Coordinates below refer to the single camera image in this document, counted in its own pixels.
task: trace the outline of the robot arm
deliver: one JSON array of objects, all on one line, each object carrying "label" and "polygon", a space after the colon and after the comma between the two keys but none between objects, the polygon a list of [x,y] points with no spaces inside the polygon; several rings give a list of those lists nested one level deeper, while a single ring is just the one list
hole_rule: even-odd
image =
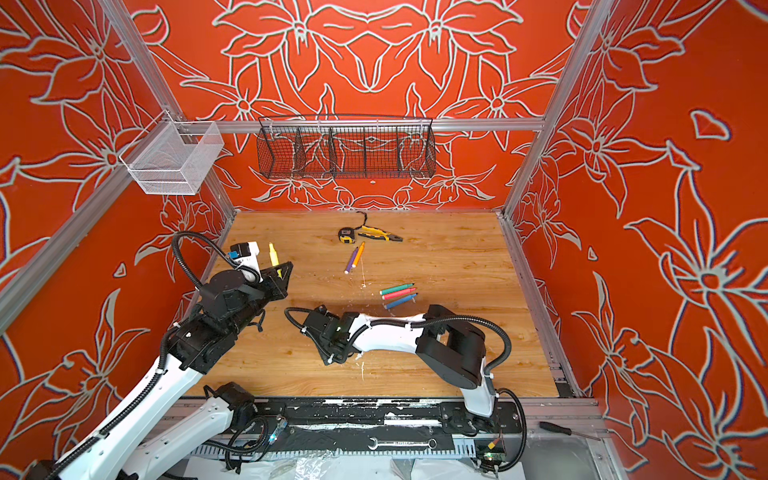
[{"label": "robot arm", "polygon": [[[303,325],[292,312],[308,313]],[[285,313],[315,343],[327,365],[344,363],[350,356],[370,350],[415,353],[440,378],[462,391],[467,411],[482,417],[493,413],[496,392],[490,369],[509,356],[511,343],[504,330],[487,320],[457,316],[440,305],[431,305],[427,313],[401,318],[357,312],[339,318],[325,306],[314,310],[287,308]],[[471,322],[492,328],[505,341],[505,351],[490,368],[485,363],[485,334]],[[439,341],[444,333],[448,333],[446,344]]]},{"label": "robot arm", "polygon": [[[200,282],[180,255],[178,240],[183,236],[208,242],[232,270]],[[254,398],[230,383],[219,388],[201,410],[139,446],[165,412],[234,346],[243,329],[253,325],[251,320],[263,315],[270,301],[286,298],[293,268],[288,262],[259,270],[255,242],[237,244],[226,255],[204,235],[185,231],[174,235],[172,247],[182,270],[200,291],[200,302],[187,319],[166,332],[160,356],[120,405],[56,463],[39,462],[28,480],[155,480],[199,444],[252,419]],[[303,325],[293,319],[292,311],[309,314]],[[315,343],[326,364],[344,363],[356,353],[376,349],[415,353],[461,389],[470,413],[482,417],[493,413],[490,371],[509,356],[511,343],[504,330],[487,320],[456,316],[436,305],[427,313],[394,319],[353,312],[339,318],[324,306],[289,308],[286,317]],[[472,323],[496,331],[505,341],[505,351],[488,365],[485,334]],[[446,344],[438,340],[444,333],[449,335]]]},{"label": "robot arm", "polygon": [[[208,242],[233,270],[217,273],[208,283],[200,282],[180,255],[179,239],[184,236]],[[56,463],[39,462],[29,472],[29,480],[154,480],[168,463],[173,465],[230,427],[232,402],[223,397],[209,400],[211,412],[192,415],[181,427],[137,450],[165,412],[234,346],[251,320],[263,314],[269,302],[286,298],[293,265],[287,262],[258,270],[255,243],[255,248],[249,248],[250,243],[235,245],[233,254],[226,255],[212,240],[190,231],[176,233],[171,246],[182,270],[200,291],[200,302],[187,319],[166,332],[160,356],[118,407]],[[124,465],[136,471],[127,472]]]}]

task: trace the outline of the black wire basket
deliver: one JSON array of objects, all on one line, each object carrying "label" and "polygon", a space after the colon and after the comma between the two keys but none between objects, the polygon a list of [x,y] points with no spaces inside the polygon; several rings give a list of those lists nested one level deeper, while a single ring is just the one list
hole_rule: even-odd
[{"label": "black wire basket", "polygon": [[333,115],[310,121],[312,125],[295,116],[259,119],[259,172],[264,177],[429,178],[435,174],[432,119]]}]

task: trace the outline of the plastic sheet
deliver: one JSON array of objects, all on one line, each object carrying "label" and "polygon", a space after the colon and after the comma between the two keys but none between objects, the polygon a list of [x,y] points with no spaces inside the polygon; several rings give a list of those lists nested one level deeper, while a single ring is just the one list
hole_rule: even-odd
[{"label": "plastic sheet", "polygon": [[[392,467],[392,457],[336,456],[334,452],[279,460],[276,462],[244,463],[240,476],[227,471],[224,462],[193,457],[187,464],[186,476],[205,480],[403,480]],[[410,480],[484,480],[488,478],[458,460],[416,460]],[[525,480],[522,465],[499,475],[500,480]]]}]

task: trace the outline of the orange wall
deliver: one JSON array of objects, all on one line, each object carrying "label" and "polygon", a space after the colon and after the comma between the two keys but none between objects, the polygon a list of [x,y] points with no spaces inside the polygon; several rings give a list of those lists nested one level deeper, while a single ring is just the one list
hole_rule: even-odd
[{"label": "orange wall", "polygon": [[[97,2],[0,6],[0,289],[118,168],[160,109]],[[157,356],[193,289],[170,254],[177,230],[218,237],[201,195],[132,184],[0,339],[0,478],[58,458]],[[184,242],[201,274],[210,251]]]},{"label": "orange wall", "polygon": [[764,2],[617,2],[515,212],[632,478],[768,475],[764,45]]},{"label": "orange wall", "polygon": [[0,6],[0,290],[160,112],[97,2],[49,3]]},{"label": "orange wall", "polygon": [[[222,213],[201,196],[146,195],[131,184],[2,336],[0,478],[82,440],[157,358],[194,287],[174,261],[179,230],[218,238]],[[201,275],[210,250],[189,240]]]},{"label": "orange wall", "polygon": [[[589,5],[125,3],[189,118],[250,121],[277,114],[542,115]],[[254,138],[228,135],[232,155],[217,162],[217,173],[244,210],[493,208],[504,203],[532,138],[439,135],[438,176],[372,183],[267,180],[257,173]]]}]

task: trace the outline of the wire mesh basket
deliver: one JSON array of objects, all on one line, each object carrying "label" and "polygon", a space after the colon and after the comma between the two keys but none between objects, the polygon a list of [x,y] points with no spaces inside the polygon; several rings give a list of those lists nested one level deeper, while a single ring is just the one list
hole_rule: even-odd
[{"label": "wire mesh basket", "polygon": [[262,117],[259,122],[259,172],[266,178],[435,174],[435,135],[428,118],[337,115],[312,126],[289,117]]},{"label": "wire mesh basket", "polygon": [[[157,129],[147,147],[125,164],[128,172],[146,194],[196,194],[224,146],[216,122],[197,136],[182,137],[172,121]],[[195,137],[197,143],[190,143]]]}]

